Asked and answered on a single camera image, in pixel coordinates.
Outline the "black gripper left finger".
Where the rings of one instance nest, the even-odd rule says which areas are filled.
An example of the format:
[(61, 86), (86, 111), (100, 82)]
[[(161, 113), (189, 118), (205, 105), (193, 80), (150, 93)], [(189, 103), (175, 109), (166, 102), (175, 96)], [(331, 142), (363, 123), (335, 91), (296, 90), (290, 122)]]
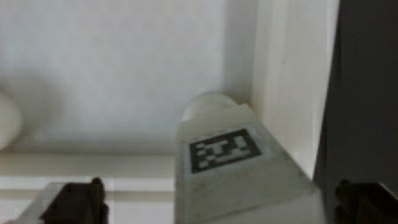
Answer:
[(90, 182), (50, 183), (34, 200), (29, 224), (109, 224), (106, 185)]

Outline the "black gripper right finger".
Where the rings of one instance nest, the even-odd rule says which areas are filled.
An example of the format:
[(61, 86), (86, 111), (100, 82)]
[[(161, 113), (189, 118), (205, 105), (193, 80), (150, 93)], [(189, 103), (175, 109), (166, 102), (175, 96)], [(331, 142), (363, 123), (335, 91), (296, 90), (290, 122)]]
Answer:
[(340, 182), (335, 224), (398, 224), (398, 195), (383, 183)]

